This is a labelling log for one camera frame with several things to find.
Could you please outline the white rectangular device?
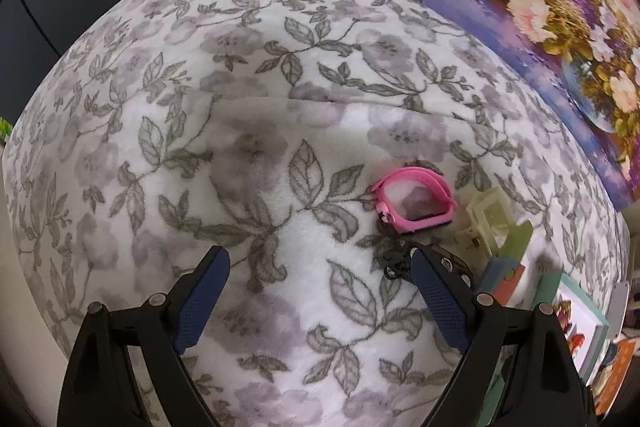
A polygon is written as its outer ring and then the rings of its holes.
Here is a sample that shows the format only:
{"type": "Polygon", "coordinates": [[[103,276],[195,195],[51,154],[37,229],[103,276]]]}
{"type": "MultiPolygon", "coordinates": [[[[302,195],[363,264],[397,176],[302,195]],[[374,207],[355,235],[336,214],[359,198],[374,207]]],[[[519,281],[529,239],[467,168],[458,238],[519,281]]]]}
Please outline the white rectangular device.
{"type": "Polygon", "coordinates": [[[608,339],[615,339],[623,329],[629,298],[627,281],[614,284],[610,302],[608,303],[608,339]]]}

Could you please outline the cream plastic clip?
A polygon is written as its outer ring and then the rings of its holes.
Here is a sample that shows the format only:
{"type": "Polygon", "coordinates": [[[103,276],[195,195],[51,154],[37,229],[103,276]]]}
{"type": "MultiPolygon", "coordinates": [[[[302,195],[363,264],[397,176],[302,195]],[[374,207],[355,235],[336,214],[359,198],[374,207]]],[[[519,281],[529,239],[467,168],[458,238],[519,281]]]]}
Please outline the cream plastic clip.
{"type": "Polygon", "coordinates": [[[476,193],[465,208],[470,225],[457,235],[464,248],[476,248],[486,256],[497,256],[515,225],[513,212],[501,187],[476,193]]]}

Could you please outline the pink dog toy figure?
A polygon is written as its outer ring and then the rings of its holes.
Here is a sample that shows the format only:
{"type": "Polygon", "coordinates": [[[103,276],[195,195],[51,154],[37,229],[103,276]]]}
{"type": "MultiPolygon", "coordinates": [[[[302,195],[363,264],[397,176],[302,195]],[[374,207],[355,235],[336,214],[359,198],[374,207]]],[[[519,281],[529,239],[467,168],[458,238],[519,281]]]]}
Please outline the pink dog toy figure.
{"type": "Polygon", "coordinates": [[[566,334],[573,326],[572,303],[570,300],[560,300],[558,303],[555,303],[553,309],[563,333],[566,334]]]}

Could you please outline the blue pink block toy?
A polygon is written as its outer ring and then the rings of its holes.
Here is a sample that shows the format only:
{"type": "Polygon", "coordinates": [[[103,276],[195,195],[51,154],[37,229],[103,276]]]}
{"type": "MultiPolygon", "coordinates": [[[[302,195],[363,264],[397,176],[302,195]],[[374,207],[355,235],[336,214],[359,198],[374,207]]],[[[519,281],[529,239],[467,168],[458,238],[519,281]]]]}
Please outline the blue pink block toy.
{"type": "Polygon", "coordinates": [[[528,220],[510,228],[498,254],[486,265],[478,286],[480,293],[491,295],[501,306],[508,303],[524,274],[522,259],[533,231],[532,222],[528,220]]]}

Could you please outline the pink smart watch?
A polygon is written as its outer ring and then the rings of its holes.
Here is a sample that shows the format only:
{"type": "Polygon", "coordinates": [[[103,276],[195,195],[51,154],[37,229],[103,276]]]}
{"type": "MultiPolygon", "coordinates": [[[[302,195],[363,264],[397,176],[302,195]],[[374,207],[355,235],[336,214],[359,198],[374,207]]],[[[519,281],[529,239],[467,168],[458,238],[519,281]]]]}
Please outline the pink smart watch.
{"type": "Polygon", "coordinates": [[[394,170],[370,192],[378,217],[398,234],[448,225],[458,209],[446,179],[423,167],[394,170]]]}

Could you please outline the floral grey white blanket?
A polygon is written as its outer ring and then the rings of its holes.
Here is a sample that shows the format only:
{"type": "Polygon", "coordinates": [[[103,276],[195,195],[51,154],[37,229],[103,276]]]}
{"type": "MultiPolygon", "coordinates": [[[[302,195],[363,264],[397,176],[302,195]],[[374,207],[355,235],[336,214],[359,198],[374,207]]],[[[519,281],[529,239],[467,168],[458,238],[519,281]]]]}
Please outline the floral grey white blanket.
{"type": "Polygon", "coordinates": [[[32,342],[67,358],[90,303],[140,305],[219,245],[230,279],[186,368],[222,425],[418,425],[458,356],[376,263],[369,188],[405,166],[532,221],[517,306],[559,269],[608,305],[629,233],[582,148],[419,0],[122,0],[3,153],[32,342]]]}

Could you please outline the red white glue bottle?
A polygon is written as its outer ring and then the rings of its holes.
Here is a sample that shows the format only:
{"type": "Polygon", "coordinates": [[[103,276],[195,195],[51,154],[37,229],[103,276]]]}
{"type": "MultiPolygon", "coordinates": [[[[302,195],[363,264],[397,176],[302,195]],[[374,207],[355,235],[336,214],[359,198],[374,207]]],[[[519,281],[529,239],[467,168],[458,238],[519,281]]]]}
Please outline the red white glue bottle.
{"type": "Polygon", "coordinates": [[[570,336],[570,338],[567,339],[567,344],[568,344],[568,349],[570,349],[570,354],[574,355],[575,352],[577,352],[580,347],[582,347],[582,345],[585,342],[585,335],[582,333],[576,333],[570,336]]]}

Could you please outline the black toy car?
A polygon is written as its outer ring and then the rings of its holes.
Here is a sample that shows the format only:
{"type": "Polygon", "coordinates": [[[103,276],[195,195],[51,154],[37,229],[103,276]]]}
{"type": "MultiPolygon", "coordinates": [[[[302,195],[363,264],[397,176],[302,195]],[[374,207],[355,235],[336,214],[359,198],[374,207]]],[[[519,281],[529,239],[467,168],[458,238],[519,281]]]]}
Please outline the black toy car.
{"type": "Polygon", "coordinates": [[[403,241],[394,244],[382,254],[376,254],[375,259],[383,270],[384,277],[389,280],[403,280],[416,285],[416,277],[412,274],[412,258],[417,253],[427,254],[440,266],[437,275],[447,273],[445,284],[451,285],[456,279],[466,287],[474,288],[475,277],[469,265],[460,257],[438,244],[422,245],[416,242],[403,241]]]}

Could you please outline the teal white box tray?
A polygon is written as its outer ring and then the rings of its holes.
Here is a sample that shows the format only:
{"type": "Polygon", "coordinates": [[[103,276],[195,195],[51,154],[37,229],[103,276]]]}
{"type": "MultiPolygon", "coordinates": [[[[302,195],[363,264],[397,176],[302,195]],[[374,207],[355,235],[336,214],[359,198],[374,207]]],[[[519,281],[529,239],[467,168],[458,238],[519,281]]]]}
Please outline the teal white box tray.
{"type": "MultiPolygon", "coordinates": [[[[608,333],[608,320],[578,283],[566,273],[556,270],[544,274],[539,280],[533,306],[550,303],[553,308],[560,300],[570,300],[572,303],[573,326],[566,334],[563,333],[566,341],[576,333],[585,335],[584,344],[572,358],[580,378],[585,384],[589,384],[608,333]]],[[[504,387],[506,383],[503,377],[494,377],[477,426],[487,426],[494,418],[504,387]]]]}

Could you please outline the flower painting canvas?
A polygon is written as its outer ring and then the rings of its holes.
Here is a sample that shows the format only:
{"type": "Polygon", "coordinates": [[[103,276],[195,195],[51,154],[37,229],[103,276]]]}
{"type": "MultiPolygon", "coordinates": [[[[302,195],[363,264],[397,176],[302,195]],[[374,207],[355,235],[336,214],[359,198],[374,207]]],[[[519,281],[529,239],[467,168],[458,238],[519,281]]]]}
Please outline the flower painting canvas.
{"type": "Polygon", "coordinates": [[[423,0],[561,117],[617,209],[639,197],[638,0],[423,0]]]}

